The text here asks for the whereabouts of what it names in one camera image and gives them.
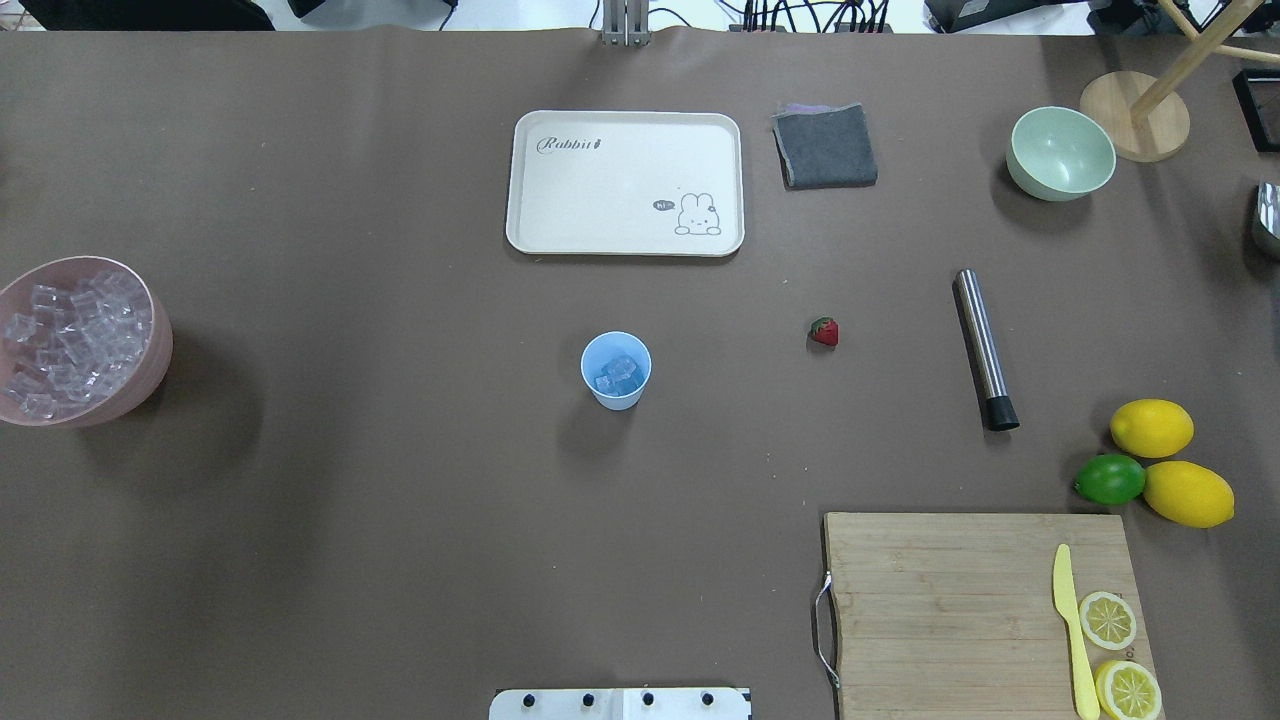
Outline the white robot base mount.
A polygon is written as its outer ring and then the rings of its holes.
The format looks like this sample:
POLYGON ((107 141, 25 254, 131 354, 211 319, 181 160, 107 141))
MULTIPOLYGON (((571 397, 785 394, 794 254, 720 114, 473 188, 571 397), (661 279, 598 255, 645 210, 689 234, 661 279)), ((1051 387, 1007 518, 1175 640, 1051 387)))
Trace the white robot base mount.
POLYGON ((751 719, 750 691, 733 687, 507 689, 489 719, 751 719))

